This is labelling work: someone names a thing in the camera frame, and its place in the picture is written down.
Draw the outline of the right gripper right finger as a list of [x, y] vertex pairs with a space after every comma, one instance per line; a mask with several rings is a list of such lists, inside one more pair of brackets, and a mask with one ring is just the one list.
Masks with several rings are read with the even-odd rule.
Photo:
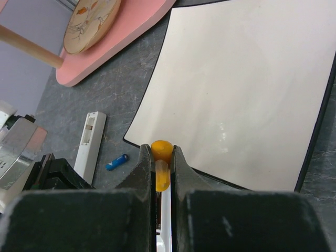
[[179, 146], [171, 159], [171, 197], [173, 251], [330, 251], [304, 197], [214, 189]]

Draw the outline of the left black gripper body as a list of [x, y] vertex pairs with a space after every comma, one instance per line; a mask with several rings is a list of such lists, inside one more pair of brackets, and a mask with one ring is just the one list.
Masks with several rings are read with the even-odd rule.
[[72, 168], [64, 158], [57, 159], [52, 153], [43, 155], [42, 159], [35, 162], [23, 187], [28, 190], [75, 190], [93, 189]]

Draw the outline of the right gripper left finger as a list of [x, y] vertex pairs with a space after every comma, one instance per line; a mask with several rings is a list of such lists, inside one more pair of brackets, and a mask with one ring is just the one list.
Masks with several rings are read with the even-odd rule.
[[23, 191], [1, 216], [1, 251], [152, 251], [153, 156], [144, 144], [111, 190]]

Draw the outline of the slim white remote control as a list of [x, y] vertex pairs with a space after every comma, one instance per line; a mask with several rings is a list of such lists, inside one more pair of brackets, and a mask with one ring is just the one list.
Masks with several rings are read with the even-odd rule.
[[102, 112], [91, 112], [84, 123], [73, 169], [89, 184], [93, 181], [106, 118]]

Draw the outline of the wide white remote control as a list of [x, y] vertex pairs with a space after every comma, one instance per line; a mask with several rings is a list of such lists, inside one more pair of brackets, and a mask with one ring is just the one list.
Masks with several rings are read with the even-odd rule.
[[171, 188], [156, 194], [156, 251], [172, 251]]

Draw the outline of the blue battery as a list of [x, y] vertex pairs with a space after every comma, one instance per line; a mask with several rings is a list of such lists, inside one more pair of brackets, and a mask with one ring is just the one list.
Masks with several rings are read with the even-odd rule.
[[118, 158], [112, 160], [110, 163], [106, 164], [106, 170], [112, 171], [119, 167], [120, 165], [126, 163], [129, 160], [129, 156], [127, 154], [123, 154]]

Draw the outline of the orange handled screwdriver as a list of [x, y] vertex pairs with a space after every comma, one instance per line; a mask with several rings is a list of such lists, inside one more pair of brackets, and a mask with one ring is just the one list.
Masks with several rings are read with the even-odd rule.
[[163, 192], [170, 185], [173, 145], [165, 140], [157, 140], [152, 143], [151, 151], [155, 163], [155, 190]]

